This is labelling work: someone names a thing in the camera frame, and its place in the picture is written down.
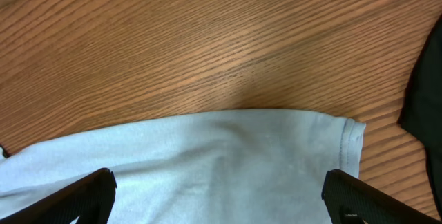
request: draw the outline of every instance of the fabric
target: fabric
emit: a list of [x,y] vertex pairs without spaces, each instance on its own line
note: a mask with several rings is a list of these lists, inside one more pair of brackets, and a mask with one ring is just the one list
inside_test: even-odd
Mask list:
[[442,20],[414,67],[398,123],[427,150],[427,172],[442,216]]
[[358,176],[365,125],[312,111],[180,115],[34,144],[0,160],[0,218],[101,167],[109,223],[331,223],[327,171]]

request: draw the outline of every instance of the black fabric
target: black fabric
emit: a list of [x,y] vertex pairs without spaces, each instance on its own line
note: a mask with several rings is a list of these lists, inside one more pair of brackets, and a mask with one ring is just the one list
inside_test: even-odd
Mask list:
[[428,177],[442,216],[442,17],[414,67],[398,123],[425,146]]

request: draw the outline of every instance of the brown wood tabletop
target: brown wood tabletop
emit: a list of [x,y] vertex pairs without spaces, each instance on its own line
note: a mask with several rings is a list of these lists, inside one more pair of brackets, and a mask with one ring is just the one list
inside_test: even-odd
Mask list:
[[366,122],[361,180],[439,218],[404,89],[442,0],[17,0],[0,10],[0,144],[168,115]]

